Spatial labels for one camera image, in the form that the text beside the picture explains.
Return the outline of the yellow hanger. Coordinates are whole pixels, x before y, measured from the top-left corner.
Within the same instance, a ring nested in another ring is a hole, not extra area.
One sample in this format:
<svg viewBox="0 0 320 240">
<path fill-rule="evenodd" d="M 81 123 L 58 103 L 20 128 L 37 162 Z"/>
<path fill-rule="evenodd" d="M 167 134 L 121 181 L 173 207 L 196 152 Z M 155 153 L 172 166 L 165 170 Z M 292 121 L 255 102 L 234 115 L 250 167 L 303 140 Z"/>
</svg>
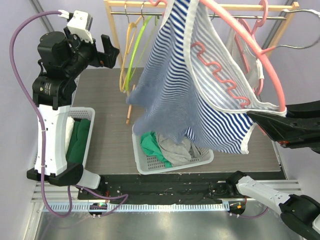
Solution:
<svg viewBox="0 0 320 240">
<path fill-rule="evenodd" d="M 132 45 L 133 45 L 133 42 L 135 40 L 135 36 L 137 33 L 137 27 L 138 27 L 138 24 L 141 21 L 142 17 L 141 16 L 138 17 L 138 19 L 135 22 L 130 21 L 129 15 L 127 13 L 127 1 L 125 1 L 125 3 L 124 3 L 124 10 L 125 10 L 125 15 L 127 16 L 127 20 L 128 20 L 128 27 L 127 27 L 127 32 L 126 32 L 126 42 L 125 42 L 125 51 L 123 54 L 123 62 L 122 62 L 122 66 L 120 68 L 119 90 L 120 90 L 120 92 L 126 93 L 127 95 L 129 95 L 129 91 L 126 90 L 126 88 L 125 88 L 126 83 L 127 83 L 127 80 L 126 80 L 127 74 L 125 71 L 125 63 L 127 60 L 127 56 L 129 55 L 129 53 L 131 51 L 131 48 L 132 48 Z"/>
</svg>

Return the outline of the green tank top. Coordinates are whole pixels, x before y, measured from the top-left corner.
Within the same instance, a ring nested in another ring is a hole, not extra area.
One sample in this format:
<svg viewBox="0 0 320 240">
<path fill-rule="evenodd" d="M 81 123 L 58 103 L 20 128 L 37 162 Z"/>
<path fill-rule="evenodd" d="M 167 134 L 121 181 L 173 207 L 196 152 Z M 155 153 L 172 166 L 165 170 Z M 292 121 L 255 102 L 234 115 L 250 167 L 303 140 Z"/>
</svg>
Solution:
<svg viewBox="0 0 320 240">
<path fill-rule="evenodd" d="M 157 160 L 164 164 L 165 168 L 172 167 L 172 164 L 164 157 L 159 147 L 155 132 L 144 133 L 140 138 L 140 146 L 148 157 L 156 157 Z"/>
</svg>

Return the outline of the grey tank top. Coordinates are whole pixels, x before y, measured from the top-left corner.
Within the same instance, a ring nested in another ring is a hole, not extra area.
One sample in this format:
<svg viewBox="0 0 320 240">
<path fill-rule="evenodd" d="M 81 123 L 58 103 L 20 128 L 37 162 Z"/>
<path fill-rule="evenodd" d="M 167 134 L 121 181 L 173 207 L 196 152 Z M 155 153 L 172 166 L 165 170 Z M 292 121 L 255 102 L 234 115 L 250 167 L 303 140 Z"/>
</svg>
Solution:
<svg viewBox="0 0 320 240">
<path fill-rule="evenodd" d="M 177 144 L 172 139 L 156 133 L 156 140 L 163 156 L 173 167 L 190 164 L 193 157 L 201 157 L 200 150 L 188 138 Z"/>
</svg>

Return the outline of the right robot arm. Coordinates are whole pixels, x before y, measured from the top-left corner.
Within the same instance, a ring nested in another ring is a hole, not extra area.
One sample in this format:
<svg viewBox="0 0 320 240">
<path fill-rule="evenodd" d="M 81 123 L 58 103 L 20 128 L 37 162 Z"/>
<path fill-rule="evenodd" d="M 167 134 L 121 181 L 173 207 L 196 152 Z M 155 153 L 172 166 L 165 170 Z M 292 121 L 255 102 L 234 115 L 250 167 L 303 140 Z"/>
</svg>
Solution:
<svg viewBox="0 0 320 240">
<path fill-rule="evenodd" d="M 287 105 L 285 116 L 248 111 L 247 115 L 283 148 L 320 152 L 319 101 Z M 320 238 L 320 204 L 307 195 L 288 194 L 236 171 L 226 179 L 226 193 L 251 197 L 279 214 L 284 224 L 306 240 Z"/>
</svg>

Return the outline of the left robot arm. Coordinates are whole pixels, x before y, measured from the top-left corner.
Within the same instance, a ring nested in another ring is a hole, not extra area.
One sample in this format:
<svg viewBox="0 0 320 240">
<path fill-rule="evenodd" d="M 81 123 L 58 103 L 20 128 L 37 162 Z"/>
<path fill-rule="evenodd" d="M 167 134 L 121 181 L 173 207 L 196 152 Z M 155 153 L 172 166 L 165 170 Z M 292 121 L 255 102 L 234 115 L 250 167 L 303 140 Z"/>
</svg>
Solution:
<svg viewBox="0 0 320 240">
<path fill-rule="evenodd" d="M 103 52 L 96 43 L 86 42 L 79 35 L 53 31 L 44 34 L 37 46 L 41 71 L 32 84 L 32 100 L 38 118 L 38 151 L 36 163 L 27 171 L 30 180 L 48 181 L 54 186 L 82 186 L 100 200 L 107 192 L 101 177 L 85 169 L 83 163 L 66 159 L 66 126 L 71 111 L 75 79 L 88 66 L 115 66 L 119 49 L 110 37 L 101 35 Z"/>
</svg>

